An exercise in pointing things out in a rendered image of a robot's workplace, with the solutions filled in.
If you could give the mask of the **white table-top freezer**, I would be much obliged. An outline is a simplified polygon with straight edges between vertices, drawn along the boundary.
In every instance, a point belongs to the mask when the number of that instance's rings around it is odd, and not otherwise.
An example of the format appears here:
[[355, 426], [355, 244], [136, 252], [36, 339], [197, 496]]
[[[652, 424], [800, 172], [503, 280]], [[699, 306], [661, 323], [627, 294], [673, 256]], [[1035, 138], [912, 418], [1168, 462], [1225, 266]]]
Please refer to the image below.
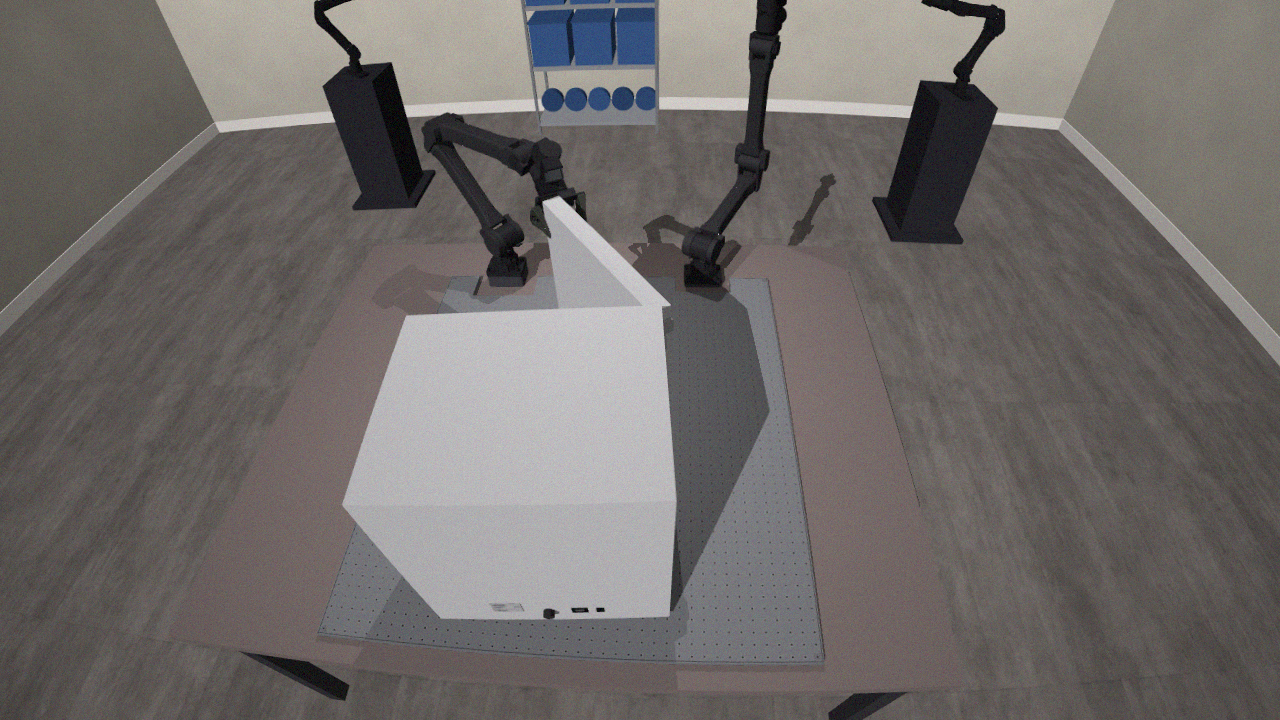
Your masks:
[[407, 315], [342, 506], [442, 619], [669, 618], [671, 304], [541, 204], [559, 309]]

